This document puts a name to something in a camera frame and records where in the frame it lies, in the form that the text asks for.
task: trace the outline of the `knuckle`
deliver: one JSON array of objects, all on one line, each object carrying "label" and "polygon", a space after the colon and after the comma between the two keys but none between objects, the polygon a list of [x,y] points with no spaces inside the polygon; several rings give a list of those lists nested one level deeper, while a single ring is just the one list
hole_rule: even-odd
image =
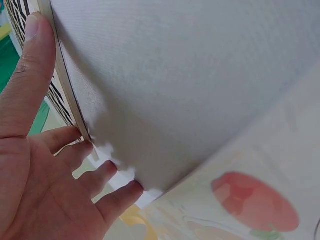
[{"label": "knuckle", "polygon": [[43,63],[35,56],[22,55],[11,79],[21,79],[28,76],[47,78],[48,74],[44,71]]},{"label": "knuckle", "polygon": [[111,195],[110,198],[112,202],[112,207],[115,208],[117,212],[122,213],[123,205],[121,199],[116,194]]}]

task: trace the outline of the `printed illustration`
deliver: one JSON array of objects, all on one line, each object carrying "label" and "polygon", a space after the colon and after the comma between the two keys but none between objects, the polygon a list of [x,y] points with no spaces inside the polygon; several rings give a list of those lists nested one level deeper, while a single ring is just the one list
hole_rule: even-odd
[{"label": "printed illustration", "polygon": [[299,226],[292,205],[276,190],[260,180],[240,173],[227,172],[212,181],[212,191],[224,209],[251,228],[261,240],[284,240],[281,233]]},{"label": "printed illustration", "polygon": [[144,211],[161,240],[192,240],[179,221],[162,207],[148,208]]},{"label": "printed illustration", "polygon": [[216,222],[185,216],[183,221],[198,240],[245,240],[242,234]]}]

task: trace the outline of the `wooden edge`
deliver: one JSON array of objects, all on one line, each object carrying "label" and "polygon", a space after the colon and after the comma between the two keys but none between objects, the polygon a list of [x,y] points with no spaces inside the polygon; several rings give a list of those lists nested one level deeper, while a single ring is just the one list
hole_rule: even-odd
[{"label": "wooden edge", "polygon": [[[52,11],[52,6],[51,6],[51,1],[50,0],[33,0],[32,3],[34,4],[34,7],[36,10],[39,10],[39,12],[45,16],[48,21],[51,23],[51,26],[53,28],[54,32],[54,37],[55,37],[55,45],[56,45],[56,62],[55,62],[55,70],[56,70],[56,75],[58,77],[57,81],[60,82],[63,92],[65,94],[65,100],[68,103],[72,117],[74,118],[74,122],[76,127],[79,129],[81,132],[84,140],[92,142],[90,135],[88,133],[88,130],[86,128],[83,116],[81,114],[76,96],[74,94],[70,78],[66,69],[64,57],[62,54],[61,46],[59,43],[58,39],[58,34],[56,30],[56,25],[55,25],[55,20],[54,20],[54,15]],[[97,161],[98,154],[95,150],[92,152],[94,159]]]}]

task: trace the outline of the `gray surface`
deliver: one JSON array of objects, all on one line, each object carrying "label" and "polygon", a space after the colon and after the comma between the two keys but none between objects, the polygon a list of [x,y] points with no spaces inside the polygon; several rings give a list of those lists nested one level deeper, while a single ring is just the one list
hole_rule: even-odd
[{"label": "gray surface", "polygon": [[165,191],[319,58],[317,0],[51,0],[94,143]]}]

